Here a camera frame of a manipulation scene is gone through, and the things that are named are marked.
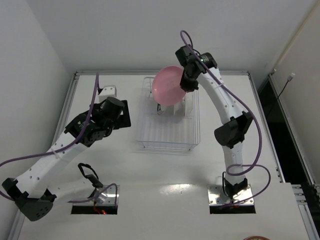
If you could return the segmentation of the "green rimmed white plate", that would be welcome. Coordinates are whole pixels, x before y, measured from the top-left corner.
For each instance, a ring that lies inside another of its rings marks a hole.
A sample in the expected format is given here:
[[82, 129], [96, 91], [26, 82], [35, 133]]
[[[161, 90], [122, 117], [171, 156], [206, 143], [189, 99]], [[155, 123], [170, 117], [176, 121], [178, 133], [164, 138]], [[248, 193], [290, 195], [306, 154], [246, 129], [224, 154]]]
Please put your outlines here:
[[167, 107], [163, 104], [157, 104], [157, 109], [156, 109], [156, 112], [157, 114], [160, 116], [162, 115], [165, 111], [166, 111]]

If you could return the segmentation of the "pink plate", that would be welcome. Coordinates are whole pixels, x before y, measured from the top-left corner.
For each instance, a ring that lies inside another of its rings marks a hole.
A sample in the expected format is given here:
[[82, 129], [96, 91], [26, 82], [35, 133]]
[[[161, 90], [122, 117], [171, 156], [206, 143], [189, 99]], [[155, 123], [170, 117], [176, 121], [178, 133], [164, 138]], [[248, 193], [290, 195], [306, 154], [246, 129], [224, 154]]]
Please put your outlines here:
[[167, 66], [156, 74], [151, 93], [158, 104], [172, 106], [185, 97], [186, 92], [180, 87], [182, 75], [183, 69], [178, 66]]

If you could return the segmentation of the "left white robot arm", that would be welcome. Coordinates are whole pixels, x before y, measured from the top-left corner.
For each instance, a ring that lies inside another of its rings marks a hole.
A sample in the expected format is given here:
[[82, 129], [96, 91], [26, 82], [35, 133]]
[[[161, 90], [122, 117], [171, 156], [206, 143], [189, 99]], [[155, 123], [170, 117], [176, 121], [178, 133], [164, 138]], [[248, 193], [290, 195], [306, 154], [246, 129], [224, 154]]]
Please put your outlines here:
[[16, 178], [7, 178], [2, 187], [20, 212], [31, 222], [43, 218], [58, 203], [85, 203], [95, 200], [105, 186], [95, 171], [85, 174], [85, 163], [78, 168], [83, 178], [78, 182], [53, 186], [62, 170], [78, 155], [111, 135], [112, 131], [128, 128], [131, 119], [127, 100], [107, 97], [94, 103], [88, 111], [77, 115], [45, 154], [26, 172]]

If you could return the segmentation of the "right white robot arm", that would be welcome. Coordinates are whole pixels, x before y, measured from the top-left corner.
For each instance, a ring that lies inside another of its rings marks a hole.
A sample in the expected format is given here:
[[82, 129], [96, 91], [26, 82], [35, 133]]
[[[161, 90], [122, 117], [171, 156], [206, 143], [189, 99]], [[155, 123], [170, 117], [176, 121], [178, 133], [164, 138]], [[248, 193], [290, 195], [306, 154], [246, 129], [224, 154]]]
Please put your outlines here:
[[217, 109], [221, 126], [214, 130], [217, 142], [222, 146], [225, 168], [224, 194], [232, 199], [248, 187], [248, 180], [243, 171], [243, 141], [253, 117], [223, 89], [223, 82], [217, 83], [201, 65], [220, 77], [218, 65], [208, 52], [199, 56], [198, 61], [187, 46], [180, 47], [175, 55], [183, 67], [180, 88], [186, 93], [198, 90], [201, 85]]

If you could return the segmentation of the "clear glass plate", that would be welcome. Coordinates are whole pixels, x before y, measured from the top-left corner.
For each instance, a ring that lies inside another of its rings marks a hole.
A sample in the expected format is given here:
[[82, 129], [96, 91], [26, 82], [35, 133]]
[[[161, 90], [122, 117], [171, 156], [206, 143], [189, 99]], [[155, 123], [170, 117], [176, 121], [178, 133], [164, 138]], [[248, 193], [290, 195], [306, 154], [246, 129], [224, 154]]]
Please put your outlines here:
[[175, 117], [183, 117], [185, 115], [185, 107], [182, 101], [173, 106], [173, 115]]

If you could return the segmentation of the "white ribbed plate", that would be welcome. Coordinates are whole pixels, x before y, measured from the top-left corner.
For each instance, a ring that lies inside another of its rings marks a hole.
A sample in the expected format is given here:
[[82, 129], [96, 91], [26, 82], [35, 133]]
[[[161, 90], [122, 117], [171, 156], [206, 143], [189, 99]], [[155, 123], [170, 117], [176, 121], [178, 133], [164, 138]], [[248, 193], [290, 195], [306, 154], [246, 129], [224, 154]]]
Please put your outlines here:
[[194, 108], [194, 93], [188, 92], [184, 98], [185, 103], [185, 116], [189, 116]]

